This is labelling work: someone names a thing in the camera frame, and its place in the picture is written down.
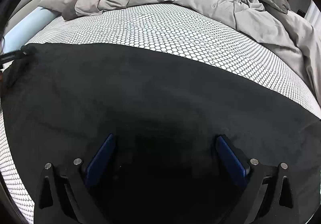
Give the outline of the black pants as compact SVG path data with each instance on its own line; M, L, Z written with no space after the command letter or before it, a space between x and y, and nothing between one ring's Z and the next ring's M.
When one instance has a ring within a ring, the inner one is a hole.
M183 57L114 44L28 44L1 56L5 133L31 198L44 165L114 150L88 192L107 223L220 223L239 198L216 156L286 163L299 223L320 223L320 119L279 93Z

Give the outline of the light blue pillow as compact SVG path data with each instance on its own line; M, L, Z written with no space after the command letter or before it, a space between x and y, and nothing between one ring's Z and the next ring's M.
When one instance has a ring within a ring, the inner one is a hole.
M19 50L59 14L44 7L37 7L4 36L3 53Z

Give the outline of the white dotted mattress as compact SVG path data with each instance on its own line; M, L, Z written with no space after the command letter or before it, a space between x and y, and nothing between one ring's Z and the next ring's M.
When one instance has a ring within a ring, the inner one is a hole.
M234 29L177 5L131 7L71 21L57 16L29 43L111 43L193 59L247 78L320 116L311 91L278 56Z

